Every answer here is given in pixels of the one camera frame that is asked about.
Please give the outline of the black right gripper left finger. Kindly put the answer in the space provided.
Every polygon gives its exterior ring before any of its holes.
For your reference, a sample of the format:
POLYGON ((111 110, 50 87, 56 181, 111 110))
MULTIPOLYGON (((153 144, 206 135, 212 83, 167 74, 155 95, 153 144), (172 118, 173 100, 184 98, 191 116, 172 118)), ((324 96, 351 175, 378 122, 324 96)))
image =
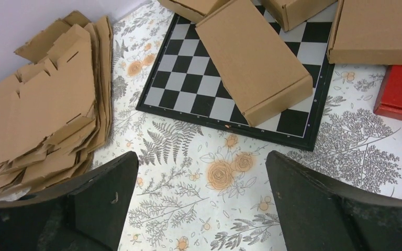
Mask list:
POLYGON ((139 168, 133 151, 15 201, 0 201, 0 250, 117 250, 139 168))

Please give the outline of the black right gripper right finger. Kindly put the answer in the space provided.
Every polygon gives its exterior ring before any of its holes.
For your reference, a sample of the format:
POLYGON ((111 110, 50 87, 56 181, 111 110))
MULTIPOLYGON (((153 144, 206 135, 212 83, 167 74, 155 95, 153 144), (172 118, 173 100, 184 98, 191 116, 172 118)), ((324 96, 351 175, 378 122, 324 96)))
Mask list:
POLYGON ((402 199, 316 172, 278 151, 266 158, 288 250, 402 250, 402 199))

